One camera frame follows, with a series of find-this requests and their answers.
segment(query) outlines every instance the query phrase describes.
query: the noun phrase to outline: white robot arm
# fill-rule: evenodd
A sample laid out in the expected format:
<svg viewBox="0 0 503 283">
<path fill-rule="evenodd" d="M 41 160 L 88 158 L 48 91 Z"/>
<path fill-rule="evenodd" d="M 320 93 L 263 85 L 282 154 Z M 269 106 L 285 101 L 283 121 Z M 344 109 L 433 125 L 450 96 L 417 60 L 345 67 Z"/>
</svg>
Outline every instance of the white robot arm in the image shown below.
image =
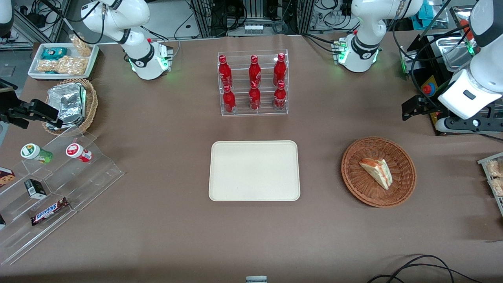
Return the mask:
<svg viewBox="0 0 503 283">
<path fill-rule="evenodd" d="M 80 11 L 84 24 L 92 31 L 105 34 L 119 43 L 138 76 L 152 80 L 170 70 L 173 50 L 148 42 L 139 26 L 148 23 L 150 10 L 144 0 L 104 0 L 104 6 L 91 2 Z"/>
<path fill-rule="evenodd" d="M 479 54 L 453 75 L 439 101 L 462 119 L 468 119 L 503 94 L 503 2 L 479 0 L 470 16 L 470 29 Z M 442 128 L 439 120 L 437 128 Z"/>
<path fill-rule="evenodd" d="M 413 16 L 422 5 L 423 0 L 353 0 L 351 13 L 360 20 L 360 27 L 357 34 L 340 39 L 346 45 L 340 47 L 338 64 L 356 73 L 368 70 L 387 31 L 383 20 Z"/>
<path fill-rule="evenodd" d="M 14 4 L 11 0 L 0 0 L 0 37 L 6 36 L 14 22 Z"/>
</svg>

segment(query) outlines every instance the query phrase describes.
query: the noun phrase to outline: sandwich slice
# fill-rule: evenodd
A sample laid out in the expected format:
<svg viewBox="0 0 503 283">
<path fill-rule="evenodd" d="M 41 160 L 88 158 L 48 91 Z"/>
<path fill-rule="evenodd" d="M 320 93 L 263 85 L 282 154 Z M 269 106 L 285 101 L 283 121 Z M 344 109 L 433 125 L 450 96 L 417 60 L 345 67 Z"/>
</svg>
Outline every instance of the sandwich slice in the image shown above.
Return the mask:
<svg viewBox="0 0 503 283">
<path fill-rule="evenodd" d="M 389 186 L 391 186 L 393 182 L 393 178 L 391 177 L 388 164 L 384 159 L 364 158 L 360 161 L 360 166 L 362 166 L 381 187 L 385 190 L 389 189 Z"/>
</svg>

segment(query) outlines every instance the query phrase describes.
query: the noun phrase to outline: small black box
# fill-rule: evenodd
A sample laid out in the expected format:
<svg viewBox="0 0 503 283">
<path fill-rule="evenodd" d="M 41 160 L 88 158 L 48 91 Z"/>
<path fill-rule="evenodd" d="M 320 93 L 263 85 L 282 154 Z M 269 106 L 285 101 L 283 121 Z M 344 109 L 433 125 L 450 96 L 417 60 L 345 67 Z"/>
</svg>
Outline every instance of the small black box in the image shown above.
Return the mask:
<svg viewBox="0 0 503 283">
<path fill-rule="evenodd" d="M 45 193 L 42 183 L 40 183 L 37 180 L 33 179 L 26 180 L 25 187 L 31 198 L 43 199 L 47 196 L 47 193 Z"/>
<path fill-rule="evenodd" d="M 4 227 L 5 227 L 5 220 L 2 218 L 2 216 L 0 215 L 0 230 L 2 230 Z"/>
</svg>

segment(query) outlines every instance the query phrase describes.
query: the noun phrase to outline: snickers bar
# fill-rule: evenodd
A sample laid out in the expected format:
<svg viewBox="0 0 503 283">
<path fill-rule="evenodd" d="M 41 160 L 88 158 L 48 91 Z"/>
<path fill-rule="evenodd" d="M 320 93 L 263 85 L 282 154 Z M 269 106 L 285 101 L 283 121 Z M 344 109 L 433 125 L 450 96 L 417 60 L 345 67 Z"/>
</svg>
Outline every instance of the snickers bar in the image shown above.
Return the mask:
<svg viewBox="0 0 503 283">
<path fill-rule="evenodd" d="M 60 199 L 57 203 L 46 208 L 44 211 L 37 214 L 35 217 L 31 217 L 32 226 L 35 226 L 35 225 L 41 223 L 45 219 L 48 219 L 53 214 L 60 211 L 63 207 L 65 207 L 67 205 L 69 205 L 69 203 L 68 203 L 68 201 L 66 201 L 66 197 L 64 197 L 63 199 Z"/>
</svg>

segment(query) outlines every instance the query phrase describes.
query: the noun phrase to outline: table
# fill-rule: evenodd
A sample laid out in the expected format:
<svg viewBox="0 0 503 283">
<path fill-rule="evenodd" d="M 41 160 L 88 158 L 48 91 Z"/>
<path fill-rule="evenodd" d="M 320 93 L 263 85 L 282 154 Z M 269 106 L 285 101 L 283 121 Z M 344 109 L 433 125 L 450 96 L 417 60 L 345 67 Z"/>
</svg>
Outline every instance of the table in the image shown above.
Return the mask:
<svg viewBox="0 0 503 283">
<path fill-rule="evenodd" d="M 403 45 L 416 34 L 398 33 Z M 414 87 L 401 74 L 390 35 L 382 47 L 375 65 L 355 74 L 301 36 L 187 41 L 171 73 L 143 81 L 120 46 L 100 46 L 90 132 L 126 174 L 14 265 L 0 266 L 2 282 L 235 283 L 261 274 L 271 283 L 366 282 L 417 253 L 501 282 L 503 222 L 476 163 L 501 152 L 501 144 L 478 135 L 434 136 L 426 116 L 401 121 L 400 105 Z M 217 52 L 282 48 L 290 55 L 290 113 L 221 117 Z M 53 85 L 28 78 L 22 98 L 42 99 Z M 344 150 L 372 135 L 400 144 L 417 168 L 417 187 L 398 207 L 369 207 L 342 181 Z M 52 138 L 39 122 L 10 127 L 2 165 L 21 160 L 20 145 Z M 298 144 L 299 200 L 211 201 L 211 145 L 270 139 Z M 400 277 L 448 279 L 422 267 Z"/>
</svg>

